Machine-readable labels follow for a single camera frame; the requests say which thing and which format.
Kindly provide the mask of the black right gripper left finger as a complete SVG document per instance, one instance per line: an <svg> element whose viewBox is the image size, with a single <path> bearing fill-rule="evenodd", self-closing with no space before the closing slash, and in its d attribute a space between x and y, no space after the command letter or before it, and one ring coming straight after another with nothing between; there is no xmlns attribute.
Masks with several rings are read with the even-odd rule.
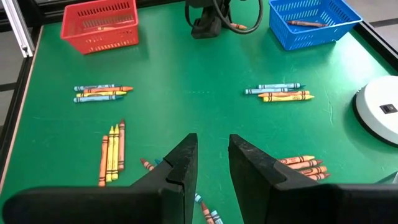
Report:
<svg viewBox="0 0 398 224"><path fill-rule="evenodd" d="M192 224L198 136L128 187L36 187L6 200L4 224Z"/></svg>

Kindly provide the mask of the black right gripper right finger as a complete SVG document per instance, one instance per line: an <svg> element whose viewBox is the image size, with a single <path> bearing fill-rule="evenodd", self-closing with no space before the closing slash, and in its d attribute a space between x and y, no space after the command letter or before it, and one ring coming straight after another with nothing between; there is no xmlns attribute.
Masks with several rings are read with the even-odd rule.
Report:
<svg viewBox="0 0 398 224"><path fill-rule="evenodd" d="M398 184L320 184L237 134L228 153L244 224L398 224Z"/></svg>

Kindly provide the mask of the blue plastic basket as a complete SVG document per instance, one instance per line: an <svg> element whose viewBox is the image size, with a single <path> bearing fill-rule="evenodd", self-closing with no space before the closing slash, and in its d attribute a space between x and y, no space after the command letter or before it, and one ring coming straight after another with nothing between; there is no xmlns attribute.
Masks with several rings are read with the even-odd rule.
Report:
<svg viewBox="0 0 398 224"><path fill-rule="evenodd" d="M362 17L344 0L269 0L269 26L285 50L340 40ZM308 21L328 27L293 26L287 21Z"/></svg>

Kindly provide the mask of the red plastic basket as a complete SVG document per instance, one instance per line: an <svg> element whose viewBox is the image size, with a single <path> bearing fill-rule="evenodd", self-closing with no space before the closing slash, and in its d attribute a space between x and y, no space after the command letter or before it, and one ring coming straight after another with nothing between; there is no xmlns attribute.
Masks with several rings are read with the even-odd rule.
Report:
<svg viewBox="0 0 398 224"><path fill-rule="evenodd" d="M60 38L81 54L139 43L136 0L96 0L65 7ZM97 27L123 27L118 32Z"/></svg>

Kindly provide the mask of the silver aluminium profile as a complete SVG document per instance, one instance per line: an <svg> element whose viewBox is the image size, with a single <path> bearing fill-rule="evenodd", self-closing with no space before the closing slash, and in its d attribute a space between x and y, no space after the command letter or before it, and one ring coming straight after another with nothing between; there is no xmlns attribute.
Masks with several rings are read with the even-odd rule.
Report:
<svg viewBox="0 0 398 224"><path fill-rule="evenodd" d="M12 31L19 44L23 57L33 57L35 46L17 0L1 0L1 2L7 14L7 18L11 23Z"/></svg>

